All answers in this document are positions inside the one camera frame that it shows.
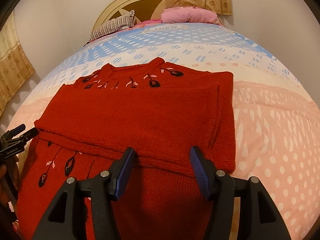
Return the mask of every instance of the red sweater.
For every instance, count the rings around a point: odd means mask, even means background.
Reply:
[[[35,122],[39,135],[30,146],[18,201],[26,239],[66,176],[91,178],[126,147],[138,159],[125,195],[113,203],[122,239],[201,239],[211,205],[200,195],[188,153],[198,145],[218,169],[234,170],[232,84],[232,73],[156,58],[122,68],[107,64],[63,85]]]

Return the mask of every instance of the bedspread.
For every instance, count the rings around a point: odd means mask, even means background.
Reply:
[[[320,213],[319,108],[277,58],[226,28],[201,23],[140,25],[102,37],[48,74],[18,109],[9,129],[21,123],[33,127],[62,84],[106,63],[126,66],[155,57],[200,71],[234,74],[233,176],[260,178],[292,239],[302,239]],[[20,170],[27,150],[19,156]]]

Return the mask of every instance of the cream headboard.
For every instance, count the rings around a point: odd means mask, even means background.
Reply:
[[[117,18],[131,10],[135,11],[137,23],[160,19],[165,9],[165,0],[114,0],[101,13],[92,31],[95,31],[104,22]]]

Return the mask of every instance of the metal screw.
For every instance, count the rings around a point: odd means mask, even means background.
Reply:
[[[100,176],[101,177],[108,177],[109,176],[109,171],[102,171],[102,172],[100,172]]]
[[[251,181],[253,183],[258,183],[259,182],[259,179],[257,177],[251,177]]]
[[[71,183],[74,183],[74,182],[75,182],[75,178],[74,177],[67,178],[67,183],[68,184],[71,184]]]
[[[217,172],[217,175],[219,176],[219,177],[223,177],[226,173],[224,172],[224,171],[222,171],[222,170],[218,170]]]

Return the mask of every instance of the person's hand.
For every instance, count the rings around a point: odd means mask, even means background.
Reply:
[[[13,185],[15,186],[16,189],[18,189],[18,184],[19,184],[19,169],[17,166],[17,162],[19,161],[19,158],[17,156],[14,156],[14,162],[7,162],[8,165],[8,170],[13,174],[13,178],[12,178],[12,182]],[[7,167],[6,165],[1,165],[0,166],[0,179],[5,175],[5,173],[7,172]],[[4,207],[6,207],[8,205],[9,202],[9,198],[6,194],[6,192],[4,191],[1,182],[0,182],[0,204],[2,204]]]

